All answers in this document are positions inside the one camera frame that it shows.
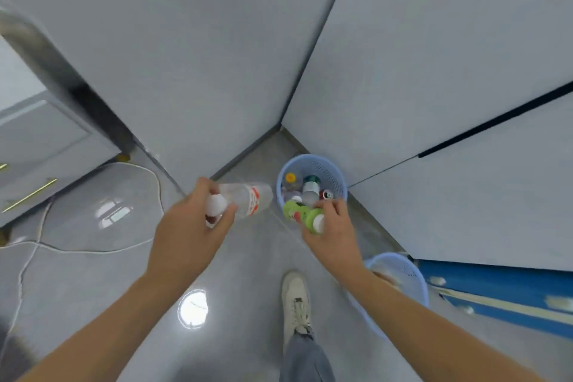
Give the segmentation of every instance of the person's left hand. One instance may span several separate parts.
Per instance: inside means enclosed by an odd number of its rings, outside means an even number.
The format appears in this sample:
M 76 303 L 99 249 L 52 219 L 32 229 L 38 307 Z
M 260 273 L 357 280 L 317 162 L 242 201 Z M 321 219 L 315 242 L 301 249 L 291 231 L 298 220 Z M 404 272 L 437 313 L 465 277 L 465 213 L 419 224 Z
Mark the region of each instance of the person's left hand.
M 231 204 L 214 228 L 205 223 L 205 204 L 219 185 L 208 178 L 197 179 L 195 189 L 163 216 L 149 255 L 145 277 L 166 281 L 185 291 L 207 268 L 235 220 L 237 206 Z

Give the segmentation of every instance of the blue plastic basket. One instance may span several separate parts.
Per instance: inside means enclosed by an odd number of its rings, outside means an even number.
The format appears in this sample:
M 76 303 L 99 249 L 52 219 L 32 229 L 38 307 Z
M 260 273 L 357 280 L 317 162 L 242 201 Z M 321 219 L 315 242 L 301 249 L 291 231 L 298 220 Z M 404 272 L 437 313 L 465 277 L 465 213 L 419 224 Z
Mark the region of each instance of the blue plastic basket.
M 428 296 L 428 286 L 422 273 L 419 269 L 408 260 L 406 257 L 395 252 L 385 252 L 384 254 L 377 255 L 369 260 L 364 261 L 367 269 L 373 270 L 376 267 L 381 267 L 385 272 L 395 277 L 400 282 L 402 292 L 409 298 L 419 302 L 426 308 L 430 306 L 430 299 Z M 362 314 L 370 329 L 382 338 L 388 339 L 383 333 L 382 329 L 370 318 L 366 310 L 358 303 L 358 301 L 349 293 L 346 292 L 350 303 Z
M 281 184 L 286 173 L 294 172 L 297 176 L 316 175 L 320 178 L 320 188 L 330 189 L 337 198 L 348 199 L 348 189 L 340 170 L 334 163 L 314 154 L 301 154 L 290 159 L 281 169 L 277 178 L 277 202 L 281 211 L 285 205 L 281 196 Z

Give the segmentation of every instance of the cable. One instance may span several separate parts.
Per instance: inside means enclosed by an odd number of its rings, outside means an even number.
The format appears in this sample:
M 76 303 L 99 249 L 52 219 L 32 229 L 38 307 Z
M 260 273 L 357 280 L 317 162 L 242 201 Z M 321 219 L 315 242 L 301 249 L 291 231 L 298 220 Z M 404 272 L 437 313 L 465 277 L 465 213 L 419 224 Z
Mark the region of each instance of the cable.
M 97 169 L 105 168 L 105 167 L 108 167 L 110 165 L 128 165 L 128 166 L 143 169 L 147 172 L 152 173 L 155 176 L 155 181 L 157 181 L 157 197 L 159 200 L 159 207 L 161 209 L 161 215 L 165 214 L 165 209 L 163 207 L 163 203 L 161 202 L 161 182 L 159 181 L 159 176 L 154 171 L 152 171 L 151 169 L 142 167 L 140 165 L 136 165 L 133 163 L 127 163 L 127 162 L 106 163 L 106 164 L 98 167 Z M 55 198 L 55 196 L 53 196 L 52 198 L 50 198 L 50 201 L 46 205 L 46 208 L 44 209 L 44 212 L 42 214 L 42 218 L 39 221 L 38 232 L 36 234 L 36 239 L 34 241 L 19 241 L 18 243 L 9 244 L 7 246 L 4 246 L 3 248 L 0 248 L 0 250 L 3 250 L 3 249 L 12 248 L 14 246 L 22 245 L 22 244 L 33 244 L 34 245 L 34 249 L 30 253 L 30 256 L 28 257 L 28 259 L 24 263 L 24 266 L 23 266 L 22 270 L 20 270 L 20 273 L 18 275 L 18 306 L 16 307 L 16 311 L 14 312 L 14 316 L 12 317 L 10 327 L 8 328 L 8 331 L 6 332 L 6 336 L 4 338 L 4 343 L 2 344 L 2 348 L 0 349 L 0 367 L 2 366 L 2 362 L 4 360 L 4 355 L 5 355 L 6 350 L 8 348 L 10 336 L 12 334 L 12 331 L 14 330 L 14 327 L 16 326 L 16 321 L 18 320 L 20 308 L 22 307 L 22 303 L 24 302 L 24 274 L 26 273 L 26 270 L 27 270 L 28 266 L 30 265 L 30 262 L 32 261 L 38 248 L 45 248 L 45 249 L 48 249 L 49 251 L 57 252 L 59 254 L 114 254 L 117 252 L 127 251 L 128 249 L 136 248 L 136 247 L 141 246 L 143 244 L 149 243 L 150 241 L 153 240 L 153 238 L 147 239 L 146 241 L 140 241 L 139 243 L 133 244 L 131 246 L 127 246 L 125 248 L 120 248 L 120 249 L 113 249 L 111 251 L 67 251 L 65 249 L 60 249 L 60 248 L 56 248 L 54 246 L 48 245 L 47 243 L 42 243 L 40 240 L 42 239 L 42 233 L 44 232 L 44 224 L 46 223 L 47 213 L 52 208 L 52 205 L 54 204 L 55 200 L 56 200 L 56 198 Z

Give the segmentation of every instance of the white sneaker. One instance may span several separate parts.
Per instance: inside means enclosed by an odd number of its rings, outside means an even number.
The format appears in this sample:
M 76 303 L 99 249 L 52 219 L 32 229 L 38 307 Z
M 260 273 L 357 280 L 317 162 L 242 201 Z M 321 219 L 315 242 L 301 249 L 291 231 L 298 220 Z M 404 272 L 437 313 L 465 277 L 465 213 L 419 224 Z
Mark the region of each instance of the white sneaker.
M 311 300 L 302 273 L 293 270 L 283 279 L 284 342 L 283 354 L 292 335 L 311 333 Z

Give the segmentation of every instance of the gold handle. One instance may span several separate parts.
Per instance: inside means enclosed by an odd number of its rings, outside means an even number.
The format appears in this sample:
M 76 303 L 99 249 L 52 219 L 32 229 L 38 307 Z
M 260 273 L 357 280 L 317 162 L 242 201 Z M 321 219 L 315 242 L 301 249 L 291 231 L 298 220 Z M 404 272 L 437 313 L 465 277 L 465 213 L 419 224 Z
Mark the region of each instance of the gold handle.
M 28 199 L 32 198 L 34 195 L 37 195 L 38 193 L 40 193 L 42 190 L 46 189 L 48 186 L 51 186 L 52 184 L 54 184 L 55 182 L 57 182 L 58 179 L 57 178 L 53 178 L 52 180 L 48 181 L 45 185 L 43 185 L 42 187 L 40 187 L 40 189 L 36 189 L 35 191 L 33 191 L 30 195 L 25 196 L 24 198 L 22 198 L 19 201 L 16 201 L 14 204 L 9 205 L 8 207 L 6 207 L 4 210 L 2 210 L 2 213 L 6 213 L 9 210 L 12 210 L 14 207 L 22 204 L 23 202 L 27 201 Z

